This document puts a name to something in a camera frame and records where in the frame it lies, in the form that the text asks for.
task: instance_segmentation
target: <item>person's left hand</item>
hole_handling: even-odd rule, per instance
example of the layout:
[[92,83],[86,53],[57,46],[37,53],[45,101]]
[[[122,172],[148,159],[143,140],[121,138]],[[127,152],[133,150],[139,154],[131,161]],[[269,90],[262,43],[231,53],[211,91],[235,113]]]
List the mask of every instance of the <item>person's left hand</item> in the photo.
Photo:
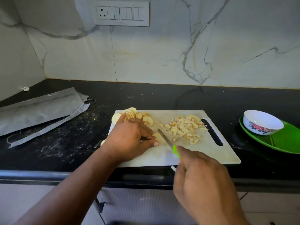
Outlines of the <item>person's left hand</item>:
[[123,114],[101,148],[106,150],[118,162],[125,162],[142,155],[147,149],[158,146],[153,130],[144,125],[139,118],[131,118],[124,121],[126,114]]

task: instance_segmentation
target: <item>person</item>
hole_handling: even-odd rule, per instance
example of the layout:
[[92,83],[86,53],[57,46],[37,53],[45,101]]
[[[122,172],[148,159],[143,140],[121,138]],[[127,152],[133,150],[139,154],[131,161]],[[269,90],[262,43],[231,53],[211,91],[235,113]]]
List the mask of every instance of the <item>person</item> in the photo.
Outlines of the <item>person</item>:
[[[15,224],[81,224],[113,170],[159,144],[144,121],[124,121],[125,117],[120,117],[99,149]],[[195,221],[201,225],[249,225],[226,167],[201,152],[177,149],[181,159],[173,191]]]

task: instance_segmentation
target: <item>backsplash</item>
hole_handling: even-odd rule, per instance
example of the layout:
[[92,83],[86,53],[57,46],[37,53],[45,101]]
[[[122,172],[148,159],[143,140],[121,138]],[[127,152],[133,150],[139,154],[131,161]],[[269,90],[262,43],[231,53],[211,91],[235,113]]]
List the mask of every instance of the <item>backsplash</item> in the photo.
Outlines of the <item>backsplash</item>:
[[0,101],[46,78],[13,0],[0,0]]
[[130,1],[150,1],[150,27],[95,25],[92,0],[14,0],[48,78],[300,88],[300,0]]

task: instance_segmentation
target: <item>bowl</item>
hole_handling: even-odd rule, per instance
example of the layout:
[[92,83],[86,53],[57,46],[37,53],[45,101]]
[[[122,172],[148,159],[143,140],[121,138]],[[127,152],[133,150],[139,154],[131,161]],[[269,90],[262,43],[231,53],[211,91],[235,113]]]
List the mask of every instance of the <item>bowl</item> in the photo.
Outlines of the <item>bowl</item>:
[[271,135],[284,127],[277,117],[258,110],[246,110],[243,124],[251,132],[263,136]]

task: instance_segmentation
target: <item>countertop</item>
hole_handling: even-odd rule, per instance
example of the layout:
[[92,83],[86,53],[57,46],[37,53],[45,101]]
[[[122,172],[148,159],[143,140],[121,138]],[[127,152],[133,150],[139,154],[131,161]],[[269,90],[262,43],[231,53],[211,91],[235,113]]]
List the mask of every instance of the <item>countertop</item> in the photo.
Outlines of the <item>countertop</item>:
[[[300,193],[300,155],[257,143],[238,122],[245,110],[256,109],[300,128],[300,90],[46,79],[28,92],[1,101],[0,107],[70,87],[97,102],[91,101],[86,112],[20,146],[8,148],[6,140],[12,134],[1,136],[1,183],[57,185],[99,147],[117,109],[203,109],[242,161],[227,166],[238,191]],[[47,125],[24,129],[21,134]],[[169,166],[117,168],[105,186],[172,189],[173,178]]]

